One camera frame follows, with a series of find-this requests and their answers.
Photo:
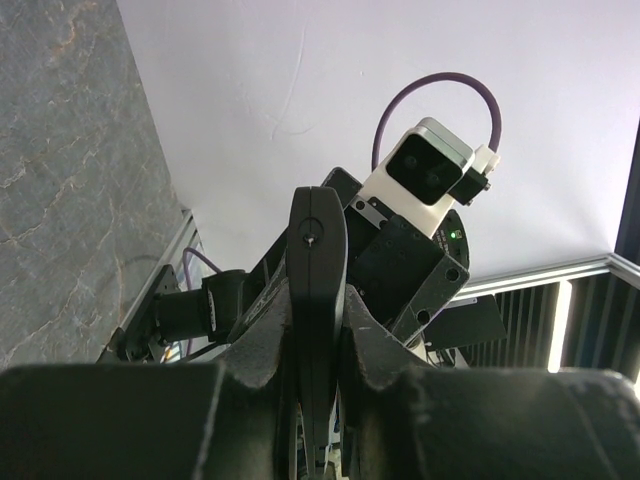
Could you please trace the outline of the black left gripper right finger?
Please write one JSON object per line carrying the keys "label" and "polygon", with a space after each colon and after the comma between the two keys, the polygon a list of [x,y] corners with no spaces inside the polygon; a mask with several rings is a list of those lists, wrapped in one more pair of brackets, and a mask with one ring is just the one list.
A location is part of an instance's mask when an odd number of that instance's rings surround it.
{"label": "black left gripper right finger", "polygon": [[635,479],[639,402],[599,370],[435,368],[345,293],[342,472],[351,479]]}

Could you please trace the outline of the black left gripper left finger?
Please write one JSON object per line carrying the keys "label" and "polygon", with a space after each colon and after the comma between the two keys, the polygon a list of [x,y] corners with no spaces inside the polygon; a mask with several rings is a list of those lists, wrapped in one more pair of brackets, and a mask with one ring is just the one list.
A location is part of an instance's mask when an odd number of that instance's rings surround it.
{"label": "black left gripper left finger", "polygon": [[209,362],[25,366],[1,376],[5,479],[292,479],[291,306],[279,289]]}

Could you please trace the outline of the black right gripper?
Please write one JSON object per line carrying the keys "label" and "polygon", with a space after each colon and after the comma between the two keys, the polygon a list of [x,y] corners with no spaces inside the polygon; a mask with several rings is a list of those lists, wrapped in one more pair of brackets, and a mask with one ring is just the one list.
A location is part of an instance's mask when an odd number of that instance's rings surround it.
{"label": "black right gripper", "polygon": [[469,280],[469,245],[458,213],[445,214],[425,236],[337,167],[323,181],[343,205],[348,234],[347,283],[370,314],[411,345]]}

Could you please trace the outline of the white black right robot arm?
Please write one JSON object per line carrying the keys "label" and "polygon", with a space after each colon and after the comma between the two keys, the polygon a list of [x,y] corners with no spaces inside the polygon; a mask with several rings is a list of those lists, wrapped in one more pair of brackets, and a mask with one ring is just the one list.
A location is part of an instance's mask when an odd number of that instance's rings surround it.
{"label": "white black right robot arm", "polygon": [[446,310],[472,306],[477,295],[464,296],[470,278],[468,239],[458,212],[446,214],[428,238],[378,198],[364,199],[361,183],[342,168],[323,181],[344,208],[348,233],[347,283],[371,316],[411,348],[428,330],[431,350],[462,347],[499,338],[502,331],[490,317],[476,334],[461,321],[452,327],[435,324]]}

